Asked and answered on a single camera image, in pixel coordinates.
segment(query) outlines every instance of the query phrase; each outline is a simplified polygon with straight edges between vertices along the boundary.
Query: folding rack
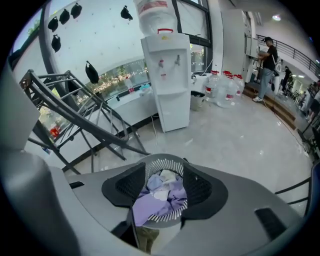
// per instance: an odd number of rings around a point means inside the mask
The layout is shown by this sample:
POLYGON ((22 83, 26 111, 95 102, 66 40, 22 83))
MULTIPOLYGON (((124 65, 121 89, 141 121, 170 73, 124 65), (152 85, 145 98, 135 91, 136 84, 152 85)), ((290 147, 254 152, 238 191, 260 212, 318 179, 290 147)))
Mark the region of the folding rack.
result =
POLYGON ((27 73, 24 75, 23 79, 20 81, 20 86, 22 87, 26 95, 30 98, 30 100, 32 100, 36 107, 45 106, 46 108, 49 108, 50 110, 61 115, 66 120, 70 121, 70 124, 64 130, 64 134, 60 140, 59 145, 56 145, 54 142, 52 142, 48 135, 48 131, 46 131, 46 129, 39 120, 37 121, 33 129, 33 132, 39 137, 40 140, 42 140, 43 143, 38 142, 34 139, 29 139, 29 141, 39 146, 45 146, 46 148, 51 149, 58 156, 58 158, 66 165, 66 167, 72 170, 75 174, 80 173, 60 154, 60 148, 63 145, 65 145, 68 141, 72 141, 76 134, 81 133, 84 141, 90 148, 91 172, 93 173, 94 156, 96 156, 96 152, 88 142, 83 130, 91 133, 104 147, 109 149, 112 153, 114 153, 116 156, 118 156, 120 159, 124 161, 126 160, 126 158, 123 155, 122 149, 128 149, 146 156, 150 155, 150 153, 146 152, 144 146, 142 145, 137 130, 133 128, 129 123, 124 121, 122 117, 104 101, 102 95, 99 92, 94 93, 90 88, 88 88, 79 79, 77 79, 71 73, 71 71, 68 70, 66 73, 62 74, 53 73, 45 75, 36 75, 32 69, 29 69, 27 73), (47 80, 45 81, 45 83, 41 80, 50 78, 52 78, 55 81, 47 82, 47 80), (52 93, 50 87, 59 83, 65 83, 66 85, 67 83, 72 83, 76 89, 71 92, 67 92, 67 94, 63 95, 61 98, 58 98, 52 93), (83 103, 83 105, 77 111, 75 111, 68 104, 66 104, 64 100, 67 97, 71 97, 71 95, 78 91, 82 91, 85 95, 88 96, 88 98, 83 103), (90 102, 90 100, 92 100, 94 104, 85 109, 85 106, 88 102, 90 102), (93 123, 90 121, 90 118, 96 106, 99 106, 98 116, 95 123, 93 123), (98 126, 99 117, 101 113, 110 123, 111 132, 108 132, 98 126), (115 126, 112 118, 116 118, 120 121, 124 137, 120 137, 121 131, 115 126), (76 131, 71 134, 74 126, 77 126, 78 129, 76 129, 76 131), (129 136, 127 126, 133 132, 133 135, 136 138, 141 149, 129 146, 127 144, 127 142, 133 138, 133 136, 129 136), (69 134, 67 136, 67 139, 64 141, 64 137, 66 136, 68 131, 69 134))

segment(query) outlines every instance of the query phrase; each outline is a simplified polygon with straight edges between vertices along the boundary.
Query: hanging bag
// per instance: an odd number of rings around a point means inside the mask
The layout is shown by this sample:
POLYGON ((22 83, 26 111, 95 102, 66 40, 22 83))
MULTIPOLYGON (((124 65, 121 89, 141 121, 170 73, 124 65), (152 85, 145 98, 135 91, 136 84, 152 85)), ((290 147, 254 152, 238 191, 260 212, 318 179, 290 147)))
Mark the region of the hanging bag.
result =
POLYGON ((128 9, 127 9, 127 6, 125 5, 121 11, 121 17, 126 19, 126 20, 133 20, 134 18, 132 18, 132 16, 130 15, 128 9))
POLYGON ((69 18, 70 18, 69 12, 66 9, 64 9, 63 12, 60 15, 59 21, 61 22, 62 25, 64 25, 64 24, 67 23, 69 18))
POLYGON ((57 34, 53 35, 53 39, 51 42, 51 46, 54 49, 54 52, 57 52, 61 48, 61 42, 60 42, 60 37, 57 34))
POLYGON ((85 72, 86 72, 86 75, 88 76, 88 78, 92 84, 97 84, 99 82, 98 72, 89 63, 89 61, 87 61, 85 64, 85 72))
POLYGON ((72 17, 75 19, 77 18, 80 13, 81 13, 81 10, 82 10, 82 6, 79 5, 78 3, 75 3, 75 5, 72 7, 71 9, 71 15, 72 17))
POLYGON ((281 71, 282 71, 282 64, 281 64, 281 58, 278 57, 277 62, 275 61, 275 58, 273 55, 272 59, 273 59, 273 63, 274 63, 274 72, 277 73, 278 75, 280 75, 281 71))
POLYGON ((52 32, 55 32, 56 29, 58 28, 58 18, 57 16, 54 17, 52 20, 50 20, 50 22, 48 23, 48 29, 52 30, 52 32))

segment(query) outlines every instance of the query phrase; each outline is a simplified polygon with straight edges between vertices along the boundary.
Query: black bag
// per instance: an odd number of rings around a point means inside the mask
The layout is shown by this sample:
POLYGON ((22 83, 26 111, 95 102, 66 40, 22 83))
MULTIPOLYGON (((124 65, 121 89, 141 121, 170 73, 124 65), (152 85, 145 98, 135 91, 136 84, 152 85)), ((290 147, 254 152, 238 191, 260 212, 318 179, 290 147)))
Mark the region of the black bag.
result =
POLYGON ((98 72, 96 69, 89 63, 89 61, 85 64, 85 72, 88 78, 90 79, 90 82, 92 84, 97 84, 99 81, 98 72))
POLYGON ((69 18, 70 18, 69 12, 66 9, 64 9, 63 12, 60 15, 59 21, 61 22, 62 25, 64 25, 64 24, 67 23, 69 18))
POLYGON ((48 29, 52 30, 52 32, 55 32, 58 28, 59 22, 57 16, 54 17, 52 20, 50 20, 48 24, 48 29))
POLYGON ((72 17, 75 19, 77 18, 80 13, 81 13, 81 10, 82 10, 82 6, 79 5, 77 2, 75 3, 74 7, 72 7, 71 9, 71 15, 72 17))
POLYGON ((57 34, 53 35, 51 46, 55 52, 60 50, 60 48, 61 48, 60 37, 57 34))
POLYGON ((128 9, 127 9, 127 6, 125 5, 121 11, 121 17, 126 19, 126 20, 133 20, 134 18, 132 18, 132 16, 130 15, 128 9))

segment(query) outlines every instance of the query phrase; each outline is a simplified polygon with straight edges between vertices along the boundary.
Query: black cap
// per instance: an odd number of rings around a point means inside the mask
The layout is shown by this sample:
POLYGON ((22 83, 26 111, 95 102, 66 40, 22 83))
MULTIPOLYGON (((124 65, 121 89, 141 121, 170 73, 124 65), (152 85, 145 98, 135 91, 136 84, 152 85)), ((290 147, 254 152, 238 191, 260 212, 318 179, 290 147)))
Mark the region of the black cap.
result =
POLYGON ((266 41, 271 41, 272 43, 274 43, 274 41, 272 40, 272 38, 270 36, 265 37, 264 39, 262 39, 263 42, 266 41))

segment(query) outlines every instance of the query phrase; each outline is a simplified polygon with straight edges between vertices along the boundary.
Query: person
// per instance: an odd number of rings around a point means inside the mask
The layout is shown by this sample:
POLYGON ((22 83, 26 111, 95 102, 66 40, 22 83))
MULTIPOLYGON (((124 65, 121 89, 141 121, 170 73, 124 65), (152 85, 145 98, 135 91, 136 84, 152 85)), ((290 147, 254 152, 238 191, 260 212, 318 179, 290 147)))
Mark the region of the person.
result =
POLYGON ((254 102, 262 102, 266 94, 268 83, 274 73, 276 62, 278 59, 278 52, 274 46, 274 41, 271 37, 264 38, 266 46, 268 46, 267 52, 259 53, 259 60, 263 60, 263 70, 260 79, 260 88, 258 95, 253 99, 254 102))
POLYGON ((317 85, 318 91, 317 91, 316 95, 314 96, 314 99, 313 99, 312 104, 310 106, 311 111, 309 113, 309 116, 307 116, 307 118, 306 118, 306 120, 308 121, 309 124, 313 121, 314 117, 316 115, 318 115, 320 112, 320 90, 319 90, 320 80, 317 82, 316 85, 317 85))
POLYGON ((291 75, 291 70, 287 67, 287 66, 285 66, 284 67, 285 68, 285 76, 284 76, 284 79, 283 79, 283 81, 282 81, 282 91, 283 92, 285 92, 286 91, 286 85, 287 85, 287 82, 288 82, 288 79, 289 79, 289 77, 290 77, 290 75, 291 75))

